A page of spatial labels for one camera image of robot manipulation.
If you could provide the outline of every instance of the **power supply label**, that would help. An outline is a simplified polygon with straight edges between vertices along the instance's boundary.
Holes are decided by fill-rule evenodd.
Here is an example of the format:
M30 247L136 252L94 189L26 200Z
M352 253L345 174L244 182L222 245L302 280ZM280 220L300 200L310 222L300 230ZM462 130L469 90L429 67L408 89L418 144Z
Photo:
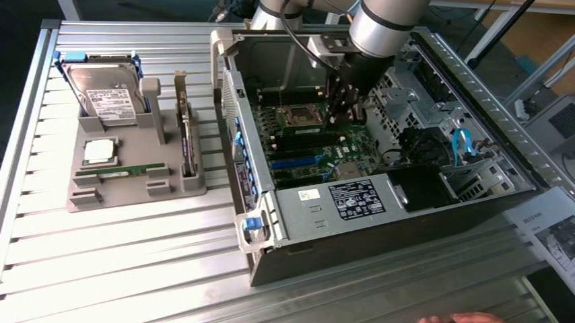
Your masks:
M329 193L344 220L385 212L370 180L329 186Z

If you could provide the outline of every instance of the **motherboard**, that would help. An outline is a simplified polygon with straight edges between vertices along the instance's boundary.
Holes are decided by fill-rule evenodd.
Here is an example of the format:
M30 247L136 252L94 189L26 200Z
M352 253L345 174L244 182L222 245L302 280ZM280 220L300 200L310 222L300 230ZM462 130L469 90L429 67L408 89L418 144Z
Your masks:
M368 176L377 168L376 141L362 124L325 127L321 90L257 92L252 106L277 189Z

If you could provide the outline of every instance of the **human hand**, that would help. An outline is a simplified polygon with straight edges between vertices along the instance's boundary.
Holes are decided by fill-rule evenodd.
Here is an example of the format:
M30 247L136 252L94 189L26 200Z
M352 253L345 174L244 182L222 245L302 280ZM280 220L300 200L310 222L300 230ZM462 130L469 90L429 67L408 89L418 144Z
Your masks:
M486 313L453 314L452 321L454 323L504 323L500 318ZM437 316L432 316L429 318L421 318L418 323L441 323L441 320Z

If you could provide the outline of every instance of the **paper document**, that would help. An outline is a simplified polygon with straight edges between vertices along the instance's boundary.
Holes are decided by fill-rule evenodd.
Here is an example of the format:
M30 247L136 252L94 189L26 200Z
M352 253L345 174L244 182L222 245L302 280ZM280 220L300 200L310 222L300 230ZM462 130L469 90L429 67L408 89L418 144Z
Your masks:
M575 293L575 201L553 187L504 212Z

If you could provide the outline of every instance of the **blue pcie slot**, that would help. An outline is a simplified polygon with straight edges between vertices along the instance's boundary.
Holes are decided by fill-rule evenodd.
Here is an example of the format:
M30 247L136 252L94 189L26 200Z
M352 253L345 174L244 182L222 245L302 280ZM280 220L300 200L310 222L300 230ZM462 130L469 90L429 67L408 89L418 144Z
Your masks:
M322 155L314 157L297 158L290 160L276 160L270 162L272 170L282 170L285 168L317 165Z

